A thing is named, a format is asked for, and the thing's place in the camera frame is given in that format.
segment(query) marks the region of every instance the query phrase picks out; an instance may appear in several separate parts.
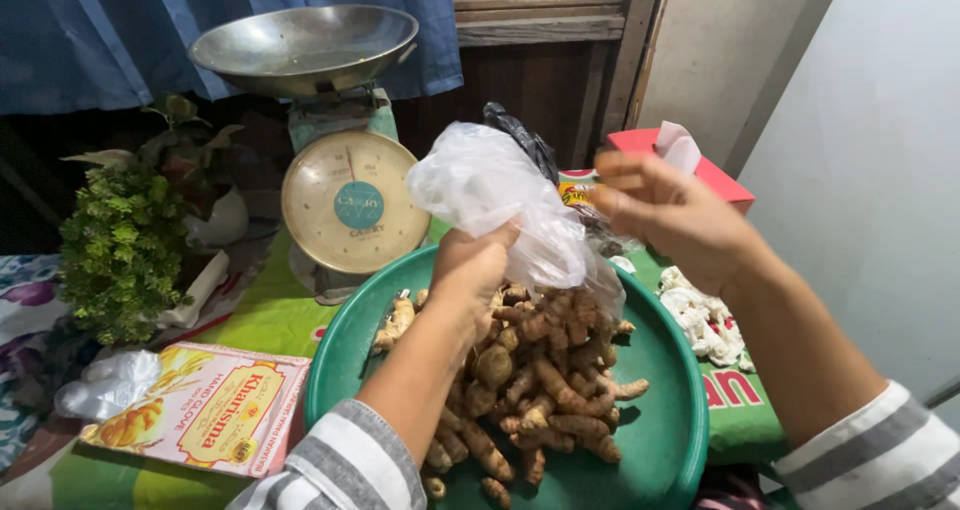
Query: scale dial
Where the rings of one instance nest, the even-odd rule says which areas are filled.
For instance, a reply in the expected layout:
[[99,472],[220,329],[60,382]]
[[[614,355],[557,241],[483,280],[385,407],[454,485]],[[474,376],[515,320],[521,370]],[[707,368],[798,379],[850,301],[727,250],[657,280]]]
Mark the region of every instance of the scale dial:
[[283,219],[310,259],[372,274],[421,245],[430,214],[404,183],[417,159],[382,135],[343,131],[300,152],[283,178]]

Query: red tissue box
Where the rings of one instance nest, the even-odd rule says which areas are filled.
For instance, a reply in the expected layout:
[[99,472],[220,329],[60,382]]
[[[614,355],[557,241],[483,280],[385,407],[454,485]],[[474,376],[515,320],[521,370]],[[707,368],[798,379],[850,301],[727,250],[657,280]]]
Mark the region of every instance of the red tissue box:
[[[659,127],[619,131],[606,136],[610,144],[624,154],[654,154],[654,143],[660,134]],[[700,163],[693,172],[702,183],[707,185],[721,199],[733,205],[741,214],[746,215],[756,198],[736,180],[729,177],[714,163],[700,157]]]

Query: scale needle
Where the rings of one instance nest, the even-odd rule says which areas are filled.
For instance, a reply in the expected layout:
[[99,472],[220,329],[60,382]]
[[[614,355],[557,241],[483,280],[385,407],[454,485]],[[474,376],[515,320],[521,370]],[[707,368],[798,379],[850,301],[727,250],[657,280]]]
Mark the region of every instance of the scale needle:
[[354,158],[351,157],[350,147],[346,147],[346,166],[350,168],[350,177],[357,182],[357,176],[354,174]]

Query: green plastic basin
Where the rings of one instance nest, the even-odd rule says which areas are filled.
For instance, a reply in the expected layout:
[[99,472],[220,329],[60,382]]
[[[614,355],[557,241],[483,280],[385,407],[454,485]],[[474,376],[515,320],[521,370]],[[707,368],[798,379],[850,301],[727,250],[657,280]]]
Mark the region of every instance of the green plastic basin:
[[[330,321],[307,377],[306,426],[356,394],[384,308],[397,291],[416,292],[430,285],[436,255],[433,245],[397,259],[364,283]],[[616,270],[627,291],[624,318],[636,331],[629,344],[618,347],[613,373],[618,381],[650,381],[641,398],[618,402],[621,426],[613,439],[623,460],[607,464],[582,448],[572,454],[546,450],[546,474],[539,489],[523,482],[520,474],[509,486],[514,509],[686,509],[697,491],[707,459],[709,415],[696,358],[660,301],[632,275]],[[510,442],[493,439],[510,463],[519,466],[520,455]],[[497,508],[481,492],[485,476],[474,459],[455,465],[444,477],[446,498],[436,507]]]

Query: striped sleeve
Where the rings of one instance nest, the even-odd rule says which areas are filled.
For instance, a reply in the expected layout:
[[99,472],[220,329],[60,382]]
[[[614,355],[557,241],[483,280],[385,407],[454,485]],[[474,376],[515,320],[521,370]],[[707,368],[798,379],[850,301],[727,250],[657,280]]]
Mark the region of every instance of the striped sleeve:
[[960,438],[894,381],[774,469],[803,508],[960,508]]
[[344,399],[227,510],[421,510],[426,496],[410,452],[366,404]]

